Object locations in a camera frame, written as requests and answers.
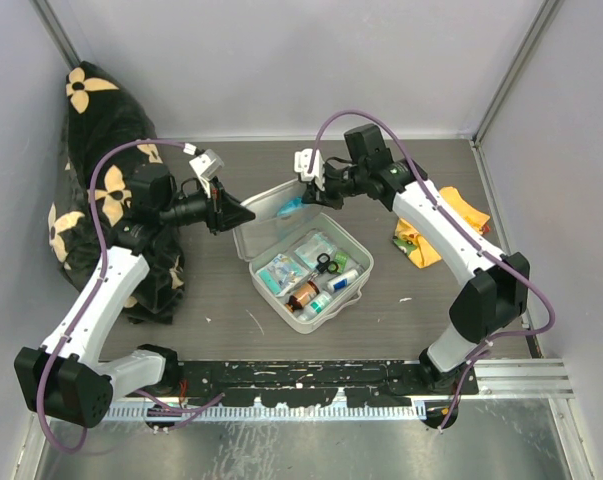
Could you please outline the blue cooling patch pouch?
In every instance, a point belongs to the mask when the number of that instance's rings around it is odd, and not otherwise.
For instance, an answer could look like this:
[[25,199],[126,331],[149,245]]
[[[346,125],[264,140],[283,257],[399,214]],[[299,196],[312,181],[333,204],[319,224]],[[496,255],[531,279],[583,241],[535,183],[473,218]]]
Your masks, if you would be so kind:
[[304,208],[307,207],[307,204],[304,204],[301,197],[295,197],[285,203],[276,213],[277,217],[285,217],[292,215]]

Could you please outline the green plasters plastic bag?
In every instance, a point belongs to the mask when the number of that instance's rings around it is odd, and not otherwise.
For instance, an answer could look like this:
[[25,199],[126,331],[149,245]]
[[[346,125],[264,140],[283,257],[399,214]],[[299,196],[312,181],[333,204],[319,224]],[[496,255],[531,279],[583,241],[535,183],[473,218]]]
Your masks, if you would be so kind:
[[332,256],[335,251],[336,246],[323,232],[315,232],[302,240],[294,253],[308,268],[313,269],[322,254]]

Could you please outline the small green box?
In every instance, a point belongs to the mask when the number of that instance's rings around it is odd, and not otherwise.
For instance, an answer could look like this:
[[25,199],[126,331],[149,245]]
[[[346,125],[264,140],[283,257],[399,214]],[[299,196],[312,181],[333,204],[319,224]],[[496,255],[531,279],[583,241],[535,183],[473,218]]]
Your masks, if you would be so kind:
[[328,271],[333,274],[342,274],[345,271],[349,256],[343,251],[337,251],[331,260]]

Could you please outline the grey medicine kit case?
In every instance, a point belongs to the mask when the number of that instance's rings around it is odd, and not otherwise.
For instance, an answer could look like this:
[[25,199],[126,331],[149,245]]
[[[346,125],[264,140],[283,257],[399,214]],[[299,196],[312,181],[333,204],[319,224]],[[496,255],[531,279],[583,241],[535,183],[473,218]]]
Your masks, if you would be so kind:
[[356,303],[373,256],[327,209],[300,202],[295,180],[242,202],[256,218],[233,230],[257,292],[295,331],[309,334]]

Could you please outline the brown medicine bottle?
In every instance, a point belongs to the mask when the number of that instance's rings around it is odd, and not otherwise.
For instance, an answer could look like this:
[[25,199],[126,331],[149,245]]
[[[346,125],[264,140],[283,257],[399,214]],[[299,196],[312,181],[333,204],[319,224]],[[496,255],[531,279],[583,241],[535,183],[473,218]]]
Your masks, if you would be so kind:
[[320,293],[319,287],[313,281],[307,281],[292,293],[285,303],[290,312],[302,310]]

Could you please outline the white bottle green label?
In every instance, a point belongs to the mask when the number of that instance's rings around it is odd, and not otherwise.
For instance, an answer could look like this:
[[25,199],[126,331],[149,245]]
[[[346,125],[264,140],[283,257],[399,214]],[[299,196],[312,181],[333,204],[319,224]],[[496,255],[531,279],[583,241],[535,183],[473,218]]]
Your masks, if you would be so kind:
[[314,319],[330,305],[332,300],[333,296],[329,292],[324,291],[320,293],[302,309],[297,319],[301,322],[307,322]]

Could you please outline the black handled scissors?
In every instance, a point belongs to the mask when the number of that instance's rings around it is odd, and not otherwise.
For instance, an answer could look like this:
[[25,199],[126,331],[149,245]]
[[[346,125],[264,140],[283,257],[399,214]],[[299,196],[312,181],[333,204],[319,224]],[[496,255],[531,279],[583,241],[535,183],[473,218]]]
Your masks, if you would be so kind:
[[325,273],[333,274],[328,271],[331,260],[332,259],[330,258],[329,254],[321,253],[316,259],[317,264],[314,267],[312,273],[310,274],[310,276],[308,278],[308,282],[314,284],[320,275],[325,274]]

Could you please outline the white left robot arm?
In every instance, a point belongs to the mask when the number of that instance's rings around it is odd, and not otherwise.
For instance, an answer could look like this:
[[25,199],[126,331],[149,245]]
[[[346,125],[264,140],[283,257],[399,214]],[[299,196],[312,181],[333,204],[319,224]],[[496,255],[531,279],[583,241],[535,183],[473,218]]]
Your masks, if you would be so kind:
[[102,362],[105,340],[128,298],[150,272],[165,227],[206,224],[211,233],[232,230],[255,219],[217,177],[196,177],[190,195],[177,191],[162,164],[140,166],[131,177],[128,219],[107,237],[107,258],[94,273],[60,325],[38,349],[24,347],[14,368],[28,409],[92,428],[112,402],[149,387],[159,396],[175,393],[181,368],[175,351],[144,344],[132,354]]

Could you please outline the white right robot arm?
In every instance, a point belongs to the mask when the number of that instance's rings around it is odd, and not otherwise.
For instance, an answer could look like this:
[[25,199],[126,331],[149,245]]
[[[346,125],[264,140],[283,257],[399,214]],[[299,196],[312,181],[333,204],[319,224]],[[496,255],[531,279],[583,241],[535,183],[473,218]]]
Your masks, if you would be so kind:
[[342,169],[316,149],[295,153],[293,170],[306,186],[302,200],[333,209],[348,197],[377,200],[411,223],[450,268],[461,287],[449,309],[450,324],[419,356],[421,385],[443,393],[480,345],[524,314],[530,264],[473,229],[409,156],[394,159],[377,125],[351,129],[344,139],[350,158]]

